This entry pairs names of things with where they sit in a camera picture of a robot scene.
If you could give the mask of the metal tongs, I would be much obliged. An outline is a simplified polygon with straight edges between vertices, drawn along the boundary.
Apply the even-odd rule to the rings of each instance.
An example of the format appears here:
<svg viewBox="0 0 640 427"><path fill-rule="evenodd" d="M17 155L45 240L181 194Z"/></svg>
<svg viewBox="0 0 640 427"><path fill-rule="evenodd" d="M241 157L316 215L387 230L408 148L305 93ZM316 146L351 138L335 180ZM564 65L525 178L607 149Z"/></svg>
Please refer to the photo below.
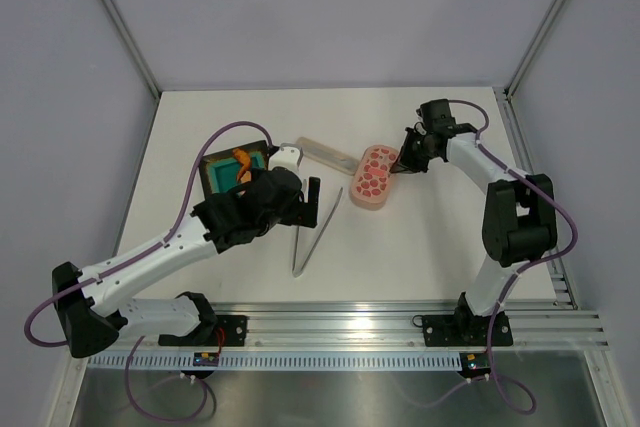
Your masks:
<svg viewBox="0 0 640 427"><path fill-rule="evenodd" d="M313 238L313 241L304 252L300 250L300 228L299 227L295 228L294 239L293 239L293 251L292 251L292 258L291 258L291 275L294 279L299 278L304 273L307 265L311 260L311 257L315 253L315 250L317 249L338 207L340 206L341 200L343 198L343 194L344 194L344 188L340 187L331 209L329 210L328 214L322 221L318 229L318 232L315 234L315 237Z"/></svg>

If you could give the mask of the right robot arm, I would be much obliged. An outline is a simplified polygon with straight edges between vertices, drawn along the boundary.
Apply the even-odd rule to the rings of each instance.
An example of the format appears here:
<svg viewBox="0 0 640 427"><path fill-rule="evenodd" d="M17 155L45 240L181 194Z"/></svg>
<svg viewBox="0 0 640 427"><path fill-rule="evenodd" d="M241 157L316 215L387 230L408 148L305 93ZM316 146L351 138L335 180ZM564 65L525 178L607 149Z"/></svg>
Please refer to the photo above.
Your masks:
<svg viewBox="0 0 640 427"><path fill-rule="evenodd" d="M483 127L459 123L451 100L422 104L418 123L407 128L393 173L420 173L440 159L462 171L484 194L481 238L485 260L473 284L445 315L421 315L418 327L428 347L510 346L504 304L526 266L557 245L551 179L513 169L482 143Z"/></svg>

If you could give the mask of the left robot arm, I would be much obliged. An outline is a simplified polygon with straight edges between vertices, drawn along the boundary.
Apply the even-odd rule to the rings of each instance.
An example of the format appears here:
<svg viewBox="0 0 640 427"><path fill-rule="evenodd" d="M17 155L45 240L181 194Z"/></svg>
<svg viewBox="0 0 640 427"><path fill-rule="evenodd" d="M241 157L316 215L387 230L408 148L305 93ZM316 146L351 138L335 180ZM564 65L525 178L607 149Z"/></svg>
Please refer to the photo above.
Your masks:
<svg viewBox="0 0 640 427"><path fill-rule="evenodd" d="M118 257L52 272L58 315L70 353L87 358L120 339L157 336L163 346L211 345L218 317L205 295L140 299L138 293L191 264L251 243L276 225L314 228L321 181L303 182L277 167L196 204L177 229Z"/></svg>

